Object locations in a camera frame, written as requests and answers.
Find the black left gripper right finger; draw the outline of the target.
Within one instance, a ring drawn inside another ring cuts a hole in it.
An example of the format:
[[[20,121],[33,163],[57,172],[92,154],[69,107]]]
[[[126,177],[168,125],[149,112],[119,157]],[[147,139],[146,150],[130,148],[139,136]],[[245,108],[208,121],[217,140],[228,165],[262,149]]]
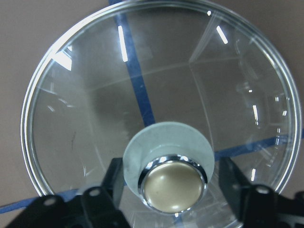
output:
[[[262,184],[252,184],[229,158],[219,160],[219,186],[244,228],[302,228],[304,192],[293,199]]]

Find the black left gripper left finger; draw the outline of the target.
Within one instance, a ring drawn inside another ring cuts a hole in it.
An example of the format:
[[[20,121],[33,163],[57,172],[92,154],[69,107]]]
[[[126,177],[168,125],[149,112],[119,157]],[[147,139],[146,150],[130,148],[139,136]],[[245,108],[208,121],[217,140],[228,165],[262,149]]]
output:
[[[65,201],[60,195],[36,198],[7,226],[9,228],[128,228],[119,210],[123,194],[123,160],[113,158],[99,186]]]

